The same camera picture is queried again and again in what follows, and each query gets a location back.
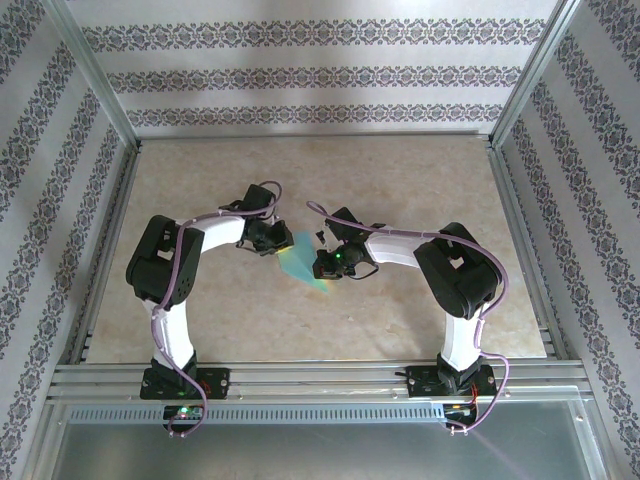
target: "damask striped wallpaper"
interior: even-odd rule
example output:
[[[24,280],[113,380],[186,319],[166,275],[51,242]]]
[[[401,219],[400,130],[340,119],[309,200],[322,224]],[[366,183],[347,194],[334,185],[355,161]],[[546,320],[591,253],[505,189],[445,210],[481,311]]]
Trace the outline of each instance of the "damask striped wallpaper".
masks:
[[[68,5],[144,138],[489,133],[555,3]]]
[[[0,479],[20,478],[124,145],[38,1],[0,1]]]
[[[503,146],[624,478],[640,478],[639,10],[584,2]]]

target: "enclosure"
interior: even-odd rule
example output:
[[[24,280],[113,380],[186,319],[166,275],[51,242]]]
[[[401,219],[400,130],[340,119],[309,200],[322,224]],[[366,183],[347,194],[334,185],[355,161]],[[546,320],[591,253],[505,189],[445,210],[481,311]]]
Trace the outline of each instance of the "enclosure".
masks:
[[[640,477],[637,0],[1,10],[2,478]],[[154,340],[127,264],[154,215],[265,180],[314,252],[338,244],[310,200],[457,221],[500,259],[481,346],[511,374],[487,361],[507,383],[486,423],[450,436],[469,398],[398,376],[445,337],[419,269],[304,282],[229,244],[187,306],[225,398],[167,438],[182,403],[140,397]]]

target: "wire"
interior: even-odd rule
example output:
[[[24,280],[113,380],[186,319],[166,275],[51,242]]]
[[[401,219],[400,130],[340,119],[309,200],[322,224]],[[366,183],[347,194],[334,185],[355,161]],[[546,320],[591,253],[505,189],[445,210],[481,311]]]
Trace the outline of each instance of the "wire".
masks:
[[[331,221],[341,223],[342,225],[347,225],[349,227],[359,228],[360,230],[365,230],[367,232],[381,233],[384,235],[395,235],[399,237],[412,237],[412,238],[425,238],[425,239],[440,238],[442,240],[459,243],[460,245],[464,245],[465,247],[472,248],[476,252],[487,257],[500,272],[500,275],[502,277],[502,291],[500,292],[500,295],[498,295],[498,298],[496,298],[496,300],[491,305],[489,305],[489,307],[486,310],[480,312],[480,315],[478,317],[478,323],[476,324],[476,330],[473,338],[473,346],[477,349],[480,348],[480,338],[482,336],[482,329],[484,328],[485,317],[489,313],[491,313],[493,310],[495,310],[498,307],[498,305],[500,305],[500,303],[502,303],[505,295],[507,294],[507,291],[509,290],[509,275],[507,274],[507,270],[504,267],[504,265],[502,265],[500,260],[498,260],[496,256],[493,255],[489,250],[481,247],[477,243],[466,240],[464,238],[456,237],[454,235],[447,235],[445,233],[440,233],[440,232],[417,232],[413,230],[392,230],[389,228],[367,227],[366,225],[362,225],[361,223],[354,223],[348,220],[343,220],[341,218],[334,217],[333,215],[330,215],[322,205],[313,201],[308,201],[307,207],[309,207],[314,212],[322,215],[323,217]],[[489,406],[487,407],[487,409],[484,411],[482,415],[480,415],[476,419],[475,422],[473,422],[473,424],[467,426],[467,425],[464,425],[463,423],[456,422],[455,420],[447,420],[447,422],[450,423],[451,425],[458,427],[458,429],[454,429],[453,427],[451,427],[452,434],[463,432],[466,435],[467,432],[473,430],[482,422],[484,422],[484,420],[493,410],[493,407],[495,407],[498,401],[498,398],[502,395],[502,392],[504,391],[507,381],[509,380],[509,360],[507,360],[507,357],[505,357],[504,355],[500,355],[498,353],[488,353],[483,351],[480,351],[480,355],[488,359],[502,361],[504,363],[504,378],[502,379],[502,382],[500,383],[500,386],[498,387],[498,390],[496,391],[495,396],[491,400],[491,403],[489,403]]]
[[[173,259],[172,259],[173,266],[172,266],[172,269],[171,269],[171,277],[169,279],[169,285],[167,286],[167,291],[165,292],[164,297],[162,298],[160,303],[157,304],[155,307],[153,307],[153,310],[151,311],[151,335],[153,336],[153,341],[155,342],[156,346],[158,347],[158,350],[160,350],[160,353],[162,354],[164,359],[167,361],[167,363],[171,366],[171,368],[173,368],[178,373],[178,375],[180,375],[187,382],[189,382],[198,391],[198,393],[200,394],[200,397],[202,397],[202,414],[200,416],[200,419],[189,430],[187,430],[185,432],[180,432],[179,435],[182,438],[184,438],[187,435],[190,435],[193,432],[195,432],[200,427],[200,425],[202,425],[204,420],[206,419],[207,411],[208,411],[207,394],[205,393],[203,388],[198,384],[198,382],[196,380],[194,380],[193,378],[191,378],[189,375],[187,375],[185,372],[183,372],[182,369],[178,365],[176,365],[176,363],[173,361],[173,359],[169,356],[169,354],[167,353],[167,351],[166,351],[165,347],[163,346],[163,343],[162,343],[162,341],[160,339],[160,335],[159,335],[158,329],[157,329],[157,324],[158,324],[158,316],[159,316],[160,312],[162,311],[162,309],[164,309],[165,306],[167,306],[167,304],[169,303],[169,300],[171,300],[171,295],[173,295],[173,290],[176,287],[176,280],[178,279],[178,270],[179,270],[179,267],[180,267],[180,255],[182,253],[182,240],[183,240],[183,237],[184,237],[184,231],[187,228],[189,228],[191,225],[193,225],[194,223],[200,222],[202,220],[207,220],[209,218],[237,217],[237,216],[250,217],[250,216],[260,215],[262,213],[266,213],[271,209],[275,209],[276,205],[280,201],[280,198],[282,197],[282,185],[280,185],[280,183],[278,183],[278,182],[276,182],[274,180],[267,180],[266,182],[262,182],[260,184],[260,186],[263,186],[263,185],[273,185],[278,189],[278,193],[276,194],[276,198],[267,207],[260,208],[258,210],[250,210],[250,211],[218,210],[217,212],[205,213],[204,215],[200,215],[198,217],[192,218],[192,219],[187,220],[186,222],[184,222],[182,225],[180,225],[180,228],[178,229],[178,236],[177,236],[177,239],[176,239],[176,247],[175,247],[175,251],[173,253]],[[169,435],[173,437],[175,432],[171,428],[171,426],[173,425],[173,421],[172,420],[169,421],[168,430],[169,430]]]
[[[366,275],[363,275],[362,277],[354,277],[353,275],[347,275],[347,278],[350,278],[351,280],[364,280],[365,278],[369,278],[374,273],[378,273],[378,270],[380,270],[380,267],[376,265],[372,271],[370,271]]]

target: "glass panel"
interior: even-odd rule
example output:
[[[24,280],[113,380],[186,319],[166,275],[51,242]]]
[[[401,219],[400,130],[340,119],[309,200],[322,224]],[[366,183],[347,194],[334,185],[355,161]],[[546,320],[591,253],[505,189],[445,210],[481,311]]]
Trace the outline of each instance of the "glass panel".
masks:
[[[588,478],[565,403],[502,404],[468,437],[439,424],[68,425],[54,478]]]

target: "metal extrusion bar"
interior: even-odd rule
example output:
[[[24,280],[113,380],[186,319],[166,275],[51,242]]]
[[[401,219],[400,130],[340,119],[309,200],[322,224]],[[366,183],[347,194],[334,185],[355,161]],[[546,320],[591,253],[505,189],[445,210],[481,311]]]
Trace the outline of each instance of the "metal extrusion bar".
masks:
[[[53,20],[58,32],[73,54],[80,70],[84,74],[87,82],[93,89],[100,101],[100,105],[105,109],[109,120],[118,131],[120,137],[127,143],[137,148],[140,139],[133,130],[133,126],[127,117],[124,109],[120,105],[107,76],[102,71],[87,39],[75,22],[73,15],[69,11],[64,0],[43,0],[47,15]]]
[[[408,365],[435,365],[430,361],[402,362],[292,362],[203,365],[231,370],[226,400],[214,404],[328,404],[328,403],[438,403],[466,402],[466,397],[409,398],[405,379],[396,375]],[[499,382],[504,369],[491,362]],[[60,365],[48,393],[49,402],[67,404],[144,404],[140,382],[146,365]],[[582,362],[513,360],[501,401],[589,398],[591,388]],[[490,398],[481,398],[487,402]],[[156,404],[180,404],[158,401]]]
[[[518,206],[516,192],[507,172],[502,152],[499,148],[489,148],[487,152],[498,193],[500,194],[500,200],[502,201],[502,207],[507,217],[507,224],[516,247],[520,267],[529,290],[533,310],[542,326],[548,328],[548,332],[545,333],[548,333],[551,337],[553,350],[557,358],[567,359],[569,354],[564,346],[560,328],[551,308],[549,293],[544,287],[544,280],[531,245],[522,211]]]
[[[561,0],[551,12],[542,38],[527,60],[518,83],[511,92],[502,114],[489,136],[494,148],[499,148],[504,143],[511,127],[529,100],[536,83],[547,68],[553,52],[564,36],[580,3],[581,0]]]
[[[110,224],[107,227],[108,230],[106,232],[104,245],[102,246],[103,250],[100,255],[100,263],[98,264],[98,270],[95,273],[97,281],[91,291],[91,296],[89,297],[89,303],[84,317],[80,319],[80,327],[75,338],[75,344],[69,346],[73,349],[69,363],[80,362],[87,334],[95,326],[95,322],[100,311],[102,296],[104,295],[104,290],[107,286],[109,270],[111,269],[111,263],[113,261],[116,245],[120,236],[120,230],[122,229],[122,223],[129,203],[129,197],[131,196],[131,190],[133,189],[136,171],[138,169],[138,150],[129,147],[128,155],[130,156],[129,159],[123,157],[122,160],[122,168],[127,168],[127,171],[121,173],[124,175],[123,184],[119,190],[116,189],[116,193],[113,194],[109,202],[109,204],[115,202],[115,210],[111,219],[105,219],[110,221]]]

